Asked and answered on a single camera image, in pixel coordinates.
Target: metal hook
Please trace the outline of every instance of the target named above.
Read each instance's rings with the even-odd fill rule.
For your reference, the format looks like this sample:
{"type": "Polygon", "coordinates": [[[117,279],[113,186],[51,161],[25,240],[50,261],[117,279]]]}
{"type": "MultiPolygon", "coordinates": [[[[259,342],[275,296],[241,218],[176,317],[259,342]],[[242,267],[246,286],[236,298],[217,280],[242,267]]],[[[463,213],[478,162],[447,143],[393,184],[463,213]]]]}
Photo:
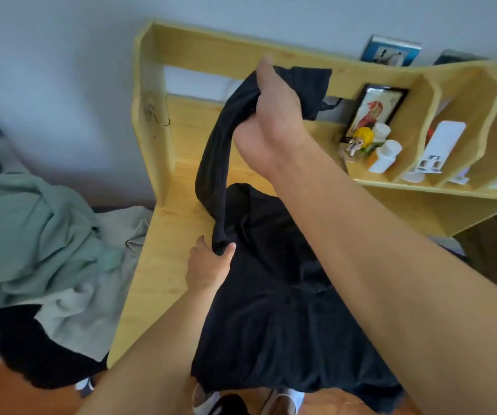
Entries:
{"type": "Polygon", "coordinates": [[[160,125],[161,127],[169,127],[171,124],[171,120],[170,120],[170,113],[168,111],[168,99],[167,98],[164,98],[164,103],[166,105],[166,114],[168,115],[168,123],[166,125],[163,125],[160,122],[158,122],[158,118],[156,118],[156,114],[154,113],[154,104],[153,104],[151,95],[147,95],[147,97],[146,97],[145,108],[146,108],[147,112],[153,116],[154,120],[156,121],[156,123],[158,125],[160,125]]]}

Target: forearm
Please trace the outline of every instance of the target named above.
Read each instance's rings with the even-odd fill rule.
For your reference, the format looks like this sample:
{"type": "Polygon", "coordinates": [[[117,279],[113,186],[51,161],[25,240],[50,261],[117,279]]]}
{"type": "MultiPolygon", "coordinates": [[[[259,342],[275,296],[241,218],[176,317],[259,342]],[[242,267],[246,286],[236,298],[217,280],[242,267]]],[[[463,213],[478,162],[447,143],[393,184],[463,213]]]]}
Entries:
{"type": "Polygon", "coordinates": [[[187,291],[108,371],[82,414],[172,414],[216,291],[187,291]]]}
{"type": "Polygon", "coordinates": [[[272,184],[422,409],[496,411],[497,287],[399,220],[309,137],[272,184]]]}

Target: wooden floor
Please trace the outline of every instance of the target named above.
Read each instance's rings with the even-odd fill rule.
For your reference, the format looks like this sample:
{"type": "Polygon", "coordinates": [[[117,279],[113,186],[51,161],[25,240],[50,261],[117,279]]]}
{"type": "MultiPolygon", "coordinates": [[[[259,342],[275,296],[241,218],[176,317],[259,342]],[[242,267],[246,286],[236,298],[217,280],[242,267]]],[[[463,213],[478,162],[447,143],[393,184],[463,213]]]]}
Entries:
{"type": "MultiPolygon", "coordinates": [[[[269,393],[266,389],[240,391],[248,410],[258,415],[269,393]]],[[[186,399],[183,413],[190,414],[190,401],[186,399]]],[[[23,378],[0,364],[0,415],[73,415],[83,400],[73,387],[53,391],[39,390],[23,378]]],[[[300,415],[369,415],[374,414],[353,395],[338,389],[321,390],[307,394],[300,415]]],[[[403,402],[396,415],[419,414],[411,402],[403,402]]]]}

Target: person's right arm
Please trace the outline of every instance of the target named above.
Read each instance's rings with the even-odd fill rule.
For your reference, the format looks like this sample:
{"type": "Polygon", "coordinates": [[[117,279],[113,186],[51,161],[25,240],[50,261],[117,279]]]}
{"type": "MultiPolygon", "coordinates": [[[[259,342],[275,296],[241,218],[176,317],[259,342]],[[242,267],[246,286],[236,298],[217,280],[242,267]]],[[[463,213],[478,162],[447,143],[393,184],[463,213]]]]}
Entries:
{"type": "Polygon", "coordinates": [[[267,61],[258,84],[237,148],[400,383],[425,413],[497,413],[497,286],[353,182],[305,131],[298,98],[267,61]]]}

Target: figurine with yellow hair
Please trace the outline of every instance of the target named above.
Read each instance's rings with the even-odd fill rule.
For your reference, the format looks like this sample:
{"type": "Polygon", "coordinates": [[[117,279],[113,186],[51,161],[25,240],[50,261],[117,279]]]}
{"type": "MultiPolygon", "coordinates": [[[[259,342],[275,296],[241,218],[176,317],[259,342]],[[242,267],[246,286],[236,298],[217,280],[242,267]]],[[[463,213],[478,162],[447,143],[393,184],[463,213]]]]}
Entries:
{"type": "Polygon", "coordinates": [[[354,137],[350,140],[349,146],[346,148],[346,152],[349,153],[350,157],[354,156],[356,151],[369,146],[373,143],[374,139],[373,131],[368,127],[362,127],[356,129],[354,132],[354,137]]]}

